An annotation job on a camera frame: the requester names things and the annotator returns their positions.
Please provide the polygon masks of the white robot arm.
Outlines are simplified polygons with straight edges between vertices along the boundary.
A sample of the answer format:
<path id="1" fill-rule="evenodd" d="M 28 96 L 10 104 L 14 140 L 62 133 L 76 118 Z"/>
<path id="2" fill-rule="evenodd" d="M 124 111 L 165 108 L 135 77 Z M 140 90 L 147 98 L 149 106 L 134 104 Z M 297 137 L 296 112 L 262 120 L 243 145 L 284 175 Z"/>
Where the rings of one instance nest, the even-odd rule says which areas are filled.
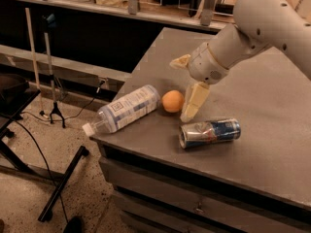
<path id="1" fill-rule="evenodd" d="M 311 24 L 286 0 L 237 0 L 234 22 L 192 53 L 170 62 L 196 80 L 188 86 L 181 121 L 191 121 L 218 83 L 237 63 L 272 47 L 311 78 Z"/>

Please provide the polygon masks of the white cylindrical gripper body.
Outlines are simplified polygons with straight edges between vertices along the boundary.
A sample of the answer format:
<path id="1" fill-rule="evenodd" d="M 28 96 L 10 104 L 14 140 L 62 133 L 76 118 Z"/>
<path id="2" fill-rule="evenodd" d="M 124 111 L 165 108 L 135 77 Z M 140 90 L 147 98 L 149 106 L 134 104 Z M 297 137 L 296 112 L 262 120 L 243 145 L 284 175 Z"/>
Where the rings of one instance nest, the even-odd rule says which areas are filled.
<path id="1" fill-rule="evenodd" d="M 201 44 L 191 53 L 188 68 L 192 78 L 207 84 L 216 84 L 228 74 L 214 58 L 208 43 Z"/>

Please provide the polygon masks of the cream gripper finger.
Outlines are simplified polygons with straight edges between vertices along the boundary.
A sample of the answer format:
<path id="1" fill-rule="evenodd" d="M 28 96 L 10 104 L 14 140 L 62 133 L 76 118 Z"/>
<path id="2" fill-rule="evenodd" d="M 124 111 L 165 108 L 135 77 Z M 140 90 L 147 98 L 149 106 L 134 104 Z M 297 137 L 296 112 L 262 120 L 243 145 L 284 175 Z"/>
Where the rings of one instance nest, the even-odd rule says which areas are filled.
<path id="1" fill-rule="evenodd" d="M 207 83 L 194 83 L 186 90 L 185 103 L 183 105 L 180 120 L 189 122 L 198 113 L 210 93 L 210 85 Z"/>
<path id="2" fill-rule="evenodd" d="M 174 69 L 187 69 L 189 67 L 190 55 L 185 54 L 181 57 L 175 58 L 170 62 L 170 66 Z"/>

